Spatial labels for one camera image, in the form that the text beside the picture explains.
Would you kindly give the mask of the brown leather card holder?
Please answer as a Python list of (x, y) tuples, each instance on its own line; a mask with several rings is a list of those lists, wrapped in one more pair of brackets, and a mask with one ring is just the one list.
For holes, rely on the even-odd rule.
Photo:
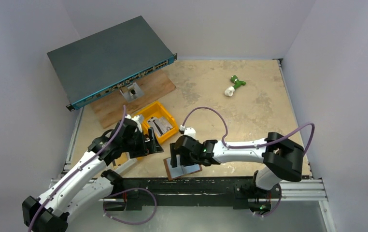
[(202, 167), (199, 164), (194, 164), (190, 166), (181, 165), (180, 159), (178, 157), (177, 157), (177, 167), (172, 167), (170, 163), (171, 158), (163, 159), (163, 162), (166, 169), (167, 178), (170, 181), (202, 171)]

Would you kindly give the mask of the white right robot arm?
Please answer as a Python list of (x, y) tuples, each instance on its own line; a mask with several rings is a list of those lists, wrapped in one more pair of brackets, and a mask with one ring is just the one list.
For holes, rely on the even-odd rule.
[(265, 167), (254, 174), (255, 186), (270, 190), (282, 180), (302, 180), (304, 148), (277, 132), (266, 138), (247, 142), (206, 140), (203, 143), (189, 135), (180, 136), (170, 144), (168, 167), (202, 165), (209, 167), (228, 162), (262, 163)]

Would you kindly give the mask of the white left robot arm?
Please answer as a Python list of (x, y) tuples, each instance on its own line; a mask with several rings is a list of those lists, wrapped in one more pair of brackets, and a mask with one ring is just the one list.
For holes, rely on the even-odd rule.
[(138, 117), (123, 117), (88, 146), (78, 163), (38, 197), (22, 203), (24, 224), (30, 232), (64, 232), (72, 219), (101, 198), (141, 191), (127, 187), (123, 177), (107, 166), (128, 153), (132, 158), (163, 152), (152, 128), (143, 132)]

